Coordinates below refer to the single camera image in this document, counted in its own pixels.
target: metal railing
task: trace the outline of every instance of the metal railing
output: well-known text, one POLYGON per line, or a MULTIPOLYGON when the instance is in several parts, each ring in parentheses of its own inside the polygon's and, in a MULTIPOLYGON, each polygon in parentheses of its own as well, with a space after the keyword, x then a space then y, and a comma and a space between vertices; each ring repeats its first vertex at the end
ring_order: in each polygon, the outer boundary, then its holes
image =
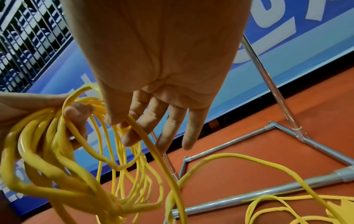
POLYGON ((72 40, 58 0, 12 0, 0 18, 0 91, 26 92, 72 40))

